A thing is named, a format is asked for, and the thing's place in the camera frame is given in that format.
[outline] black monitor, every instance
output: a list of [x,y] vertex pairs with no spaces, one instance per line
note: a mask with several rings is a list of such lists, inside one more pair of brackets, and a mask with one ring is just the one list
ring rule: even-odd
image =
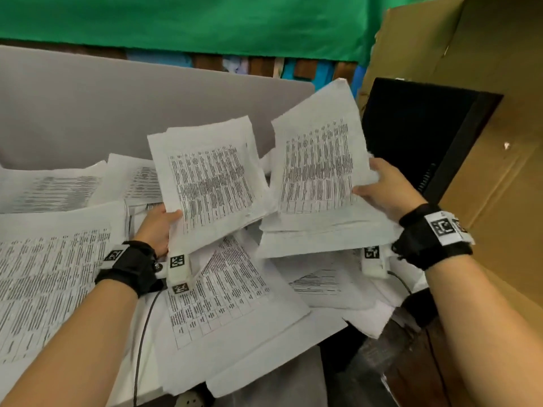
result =
[[376,78],[362,118],[368,150],[438,203],[502,97]]

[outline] person's right arm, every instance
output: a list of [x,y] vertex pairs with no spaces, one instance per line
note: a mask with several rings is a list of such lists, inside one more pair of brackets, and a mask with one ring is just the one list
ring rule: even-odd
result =
[[[355,187],[354,194],[395,221],[426,203],[397,168],[379,158],[370,164],[379,182]],[[543,342],[477,261],[467,255],[445,259],[426,271],[426,279],[473,397],[492,407],[543,405]]]

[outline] person's left hand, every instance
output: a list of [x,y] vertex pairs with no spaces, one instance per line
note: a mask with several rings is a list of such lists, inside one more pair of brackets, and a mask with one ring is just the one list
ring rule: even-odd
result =
[[133,239],[149,244],[155,250],[156,256],[162,257],[168,252],[170,225],[182,216],[181,210],[167,213],[164,203],[157,205],[147,213]]

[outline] green cloth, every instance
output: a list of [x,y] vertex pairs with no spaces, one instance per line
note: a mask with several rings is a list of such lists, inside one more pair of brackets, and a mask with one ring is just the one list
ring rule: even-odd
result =
[[414,0],[0,0],[0,38],[368,61],[383,11]]

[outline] person's left arm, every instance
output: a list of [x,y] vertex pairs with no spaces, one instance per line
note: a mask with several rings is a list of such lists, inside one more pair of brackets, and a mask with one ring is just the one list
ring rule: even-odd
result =
[[[151,210],[135,240],[161,256],[169,226],[181,212]],[[137,294],[126,284],[102,280],[19,378],[0,407],[103,407],[115,383]]]

